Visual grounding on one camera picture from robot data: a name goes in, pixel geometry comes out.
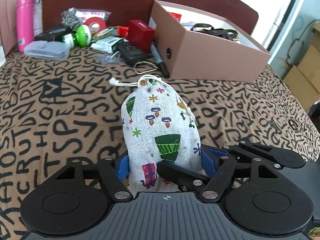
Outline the steel wool scrubber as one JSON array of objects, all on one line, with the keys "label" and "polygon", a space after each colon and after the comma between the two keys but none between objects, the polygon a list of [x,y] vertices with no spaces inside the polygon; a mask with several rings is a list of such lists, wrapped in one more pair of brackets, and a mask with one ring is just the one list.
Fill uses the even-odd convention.
[{"label": "steel wool scrubber", "polygon": [[76,16],[76,13],[78,12],[78,9],[76,8],[69,8],[68,10],[65,10],[61,13],[62,17],[62,25],[72,31],[76,31],[79,26],[82,25],[82,21],[78,16]]}]

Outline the pink thermos bottle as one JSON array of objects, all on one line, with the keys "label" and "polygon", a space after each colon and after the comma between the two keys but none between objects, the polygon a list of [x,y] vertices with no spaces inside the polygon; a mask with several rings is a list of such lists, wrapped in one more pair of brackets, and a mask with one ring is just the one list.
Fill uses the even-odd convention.
[{"label": "pink thermos bottle", "polygon": [[34,7],[39,2],[40,0],[17,0],[16,24],[20,52],[34,40]]}]

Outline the cardboard boxes in background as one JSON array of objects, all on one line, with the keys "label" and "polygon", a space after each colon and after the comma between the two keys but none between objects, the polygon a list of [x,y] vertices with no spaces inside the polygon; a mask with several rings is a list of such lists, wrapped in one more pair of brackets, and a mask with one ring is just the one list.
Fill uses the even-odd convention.
[{"label": "cardboard boxes in background", "polygon": [[284,83],[306,111],[319,100],[319,23],[313,27],[308,51],[298,66],[291,68]]}]

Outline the red packet in box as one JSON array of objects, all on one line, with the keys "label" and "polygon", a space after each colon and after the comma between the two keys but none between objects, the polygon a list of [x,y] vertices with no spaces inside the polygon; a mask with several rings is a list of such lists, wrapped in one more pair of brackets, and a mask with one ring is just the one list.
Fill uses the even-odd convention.
[{"label": "red packet in box", "polygon": [[168,14],[174,18],[178,23],[181,22],[182,15],[175,12],[168,12]]}]

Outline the clear plastic bag with label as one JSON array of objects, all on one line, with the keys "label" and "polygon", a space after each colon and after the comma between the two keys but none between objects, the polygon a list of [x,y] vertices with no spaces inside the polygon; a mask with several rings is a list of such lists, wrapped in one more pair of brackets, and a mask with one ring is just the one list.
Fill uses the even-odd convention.
[{"label": "clear plastic bag with label", "polygon": [[77,9],[73,8],[73,12],[75,16],[81,21],[85,22],[89,18],[97,17],[104,21],[107,21],[109,16],[111,15],[111,12],[104,11],[104,10],[92,10],[92,9]]}]

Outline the green white bottle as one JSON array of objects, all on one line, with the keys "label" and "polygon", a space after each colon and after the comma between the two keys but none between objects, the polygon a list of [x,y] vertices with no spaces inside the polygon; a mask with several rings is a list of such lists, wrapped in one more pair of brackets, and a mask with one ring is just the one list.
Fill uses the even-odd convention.
[{"label": "green white bottle", "polygon": [[71,49],[75,47],[87,47],[91,43],[92,34],[85,24],[79,26],[74,33],[63,35],[62,41],[69,45]]}]

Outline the brown letter print cloth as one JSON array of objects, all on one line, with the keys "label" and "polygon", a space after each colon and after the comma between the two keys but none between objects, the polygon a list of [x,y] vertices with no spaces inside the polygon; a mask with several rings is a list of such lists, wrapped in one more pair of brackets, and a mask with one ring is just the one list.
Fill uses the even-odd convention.
[{"label": "brown letter print cloth", "polygon": [[[125,145],[120,109],[138,79],[126,65],[103,66],[89,48],[65,61],[12,51],[1,67],[1,239],[20,239],[23,198],[68,160],[95,163]],[[170,80],[195,114],[201,141],[222,147],[241,140],[319,156],[319,132],[270,67],[253,82]]]}]

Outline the brown cardboard shoe box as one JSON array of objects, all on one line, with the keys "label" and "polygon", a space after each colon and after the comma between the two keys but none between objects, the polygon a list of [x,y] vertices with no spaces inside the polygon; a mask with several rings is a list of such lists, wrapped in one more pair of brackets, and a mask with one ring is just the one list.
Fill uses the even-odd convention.
[{"label": "brown cardboard shoe box", "polygon": [[[187,30],[171,11],[180,13],[185,21],[203,20],[216,28],[235,30],[239,41]],[[154,1],[149,26],[155,30],[157,49],[172,79],[252,82],[271,57],[230,20],[185,5]]]}]

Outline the clear plastic case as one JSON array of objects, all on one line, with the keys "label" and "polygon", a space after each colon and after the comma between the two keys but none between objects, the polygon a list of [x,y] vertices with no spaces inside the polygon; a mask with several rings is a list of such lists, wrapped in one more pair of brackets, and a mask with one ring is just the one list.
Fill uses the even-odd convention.
[{"label": "clear plastic case", "polygon": [[33,41],[24,49],[29,57],[45,60],[63,61],[69,57],[70,47],[58,41]]}]

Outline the red small box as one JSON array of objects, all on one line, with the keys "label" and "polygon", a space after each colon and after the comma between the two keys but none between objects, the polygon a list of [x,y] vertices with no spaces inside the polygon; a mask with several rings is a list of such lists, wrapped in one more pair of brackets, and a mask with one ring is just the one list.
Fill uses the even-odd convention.
[{"label": "red small box", "polygon": [[130,20],[127,39],[141,50],[150,49],[155,30],[141,20]]}]

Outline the white printed drawstring pouch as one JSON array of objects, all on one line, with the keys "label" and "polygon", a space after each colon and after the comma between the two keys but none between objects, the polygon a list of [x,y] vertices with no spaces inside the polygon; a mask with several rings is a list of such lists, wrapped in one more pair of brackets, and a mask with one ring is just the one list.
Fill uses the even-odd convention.
[{"label": "white printed drawstring pouch", "polygon": [[121,106],[131,193],[177,191],[157,172],[162,160],[204,174],[196,118],[176,90],[148,74],[124,86],[136,88]]}]

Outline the red tape roll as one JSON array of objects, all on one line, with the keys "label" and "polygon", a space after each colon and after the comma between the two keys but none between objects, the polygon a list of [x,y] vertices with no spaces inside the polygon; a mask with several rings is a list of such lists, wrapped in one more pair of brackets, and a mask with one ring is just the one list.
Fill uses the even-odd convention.
[{"label": "red tape roll", "polygon": [[85,21],[85,25],[87,25],[92,34],[96,34],[99,31],[106,28],[106,22],[99,17],[91,17]]}]

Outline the green white sachet packet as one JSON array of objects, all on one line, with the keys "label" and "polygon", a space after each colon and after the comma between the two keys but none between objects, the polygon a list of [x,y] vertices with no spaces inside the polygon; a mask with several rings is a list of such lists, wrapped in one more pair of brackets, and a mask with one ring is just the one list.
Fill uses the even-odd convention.
[{"label": "green white sachet packet", "polygon": [[123,38],[107,36],[98,40],[97,42],[92,43],[91,48],[111,54],[113,53],[116,44],[118,44],[119,42],[123,42]]}]

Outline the black marker pen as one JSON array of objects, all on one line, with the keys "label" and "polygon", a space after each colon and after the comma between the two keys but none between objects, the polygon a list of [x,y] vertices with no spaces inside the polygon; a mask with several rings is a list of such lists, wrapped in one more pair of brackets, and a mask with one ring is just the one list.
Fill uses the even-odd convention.
[{"label": "black marker pen", "polygon": [[150,51],[153,55],[153,58],[155,59],[155,63],[157,64],[157,66],[159,67],[159,69],[161,70],[163,76],[165,78],[169,78],[170,74],[168,72],[168,69],[166,67],[166,64],[164,63],[162,57],[160,56],[155,44],[152,42],[151,47],[150,47]]}]

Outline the black rectangular box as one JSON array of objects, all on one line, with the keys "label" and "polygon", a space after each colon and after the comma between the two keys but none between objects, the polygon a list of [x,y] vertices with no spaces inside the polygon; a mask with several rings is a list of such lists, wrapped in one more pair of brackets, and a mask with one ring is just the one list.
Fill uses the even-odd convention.
[{"label": "black rectangular box", "polygon": [[35,41],[59,41],[62,42],[63,35],[70,33],[68,29],[66,29],[62,25],[55,26],[47,31],[43,31],[42,33],[35,36]]}]

